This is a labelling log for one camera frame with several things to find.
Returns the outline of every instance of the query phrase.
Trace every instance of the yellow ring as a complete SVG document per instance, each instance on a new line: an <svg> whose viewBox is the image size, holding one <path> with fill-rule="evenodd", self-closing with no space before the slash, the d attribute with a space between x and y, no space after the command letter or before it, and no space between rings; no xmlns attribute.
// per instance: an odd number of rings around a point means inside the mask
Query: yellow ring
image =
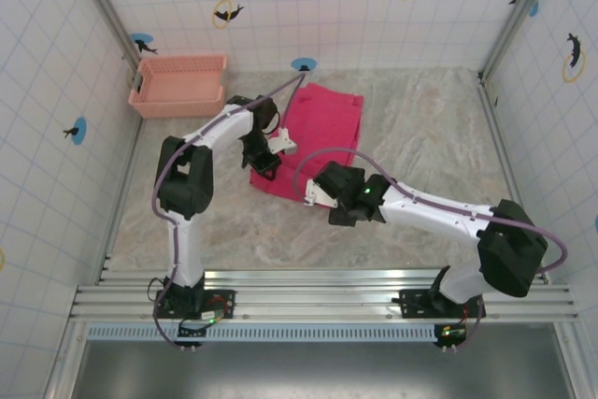
<svg viewBox="0 0 598 399"><path fill-rule="evenodd" d="M228 4L228 17L226 18L226 22L224 23L224 25L218 25L216 24L216 12L218 11L218 8L220 8L220 6L222 4ZM214 12L212 13L212 23L214 24L214 26L218 29L222 29L225 28L228 25L228 22L231 21L231 16L233 15L233 2L231 2L231 0L220 0L220 2L218 4L216 4L216 6L214 7Z"/></svg>
<svg viewBox="0 0 598 399"><path fill-rule="evenodd" d="M564 64L562 65L562 80L565 83L573 83L573 82L577 81L577 79L583 73L583 69L586 68L586 54L583 52L583 50L580 50L579 55L583 57L583 61L581 62L581 68L579 69L579 73L577 75L575 75L573 78L568 78L566 75L567 74L567 65L573 59L573 55L569 54L564 59Z"/></svg>

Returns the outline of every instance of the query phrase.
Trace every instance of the pink towel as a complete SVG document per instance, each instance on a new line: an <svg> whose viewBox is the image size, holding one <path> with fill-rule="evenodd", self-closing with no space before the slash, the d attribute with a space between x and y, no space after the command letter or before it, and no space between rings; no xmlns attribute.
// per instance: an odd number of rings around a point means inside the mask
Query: pink towel
<svg viewBox="0 0 598 399"><path fill-rule="evenodd" d="M250 184L266 193L303 202L303 198L297 198L292 188L295 168L316 150L328 147L356 149L362 109L363 97L360 95L336 93L314 83L299 89L286 121L291 140L297 144L297 151L294 154L280 153L282 165L273 181L260 177L251 169ZM301 192L306 191L307 180L318 175L329 161L350 165L353 155L326 153L309 161L297 179Z"/></svg>

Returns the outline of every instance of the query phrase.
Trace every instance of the white bracket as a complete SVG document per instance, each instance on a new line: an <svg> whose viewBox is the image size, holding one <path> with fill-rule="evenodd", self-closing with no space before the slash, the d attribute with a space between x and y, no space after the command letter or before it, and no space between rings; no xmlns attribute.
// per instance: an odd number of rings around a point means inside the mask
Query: white bracket
<svg viewBox="0 0 598 399"><path fill-rule="evenodd" d="M328 193L323 191L321 187L314 182L313 179L309 179L307 181L306 202L310 206L318 204L328 207L338 207L338 202L330 196L328 196Z"/></svg>
<svg viewBox="0 0 598 399"><path fill-rule="evenodd" d="M297 150L297 144L289 137L289 130L287 128L280 128L276 137L268 139L268 147L272 154L277 154L283 150L287 154L293 154Z"/></svg>

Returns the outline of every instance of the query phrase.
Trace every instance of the pink basket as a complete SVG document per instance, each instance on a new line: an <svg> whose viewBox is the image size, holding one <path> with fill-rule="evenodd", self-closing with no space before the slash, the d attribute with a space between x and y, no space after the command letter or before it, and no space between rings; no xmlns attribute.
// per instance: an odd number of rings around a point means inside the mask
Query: pink basket
<svg viewBox="0 0 598 399"><path fill-rule="evenodd" d="M145 119L215 116L224 107L225 73L226 55L144 58L129 105Z"/></svg>

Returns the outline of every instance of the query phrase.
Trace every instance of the marble floor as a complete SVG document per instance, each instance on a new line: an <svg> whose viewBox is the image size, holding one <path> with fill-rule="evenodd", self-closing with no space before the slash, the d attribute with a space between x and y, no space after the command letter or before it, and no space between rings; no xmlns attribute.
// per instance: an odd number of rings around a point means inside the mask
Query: marble floor
<svg viewBox="0 0 598 399"><path fill-rule="evenodd" d="M267 93L296 73L243 73L227 80L227 98ZM415 189L467 203L497 204L508 197L491 132L466 69L316 71L307 82L364 96L358 150ZM275 98L282 107L290 89ZM145 121L112 250L113 270L165 269L166 224L150 197L162 141L183 136L206 119ZM241 169L241 144L215 161L215 192L203 215L207 268L399 268L455 264L474 256L439 235L398 224L327 224L324 209L267 196ZM353 163L365 166L358 159ZM366 167L366 174L372 173Z"/></svg>

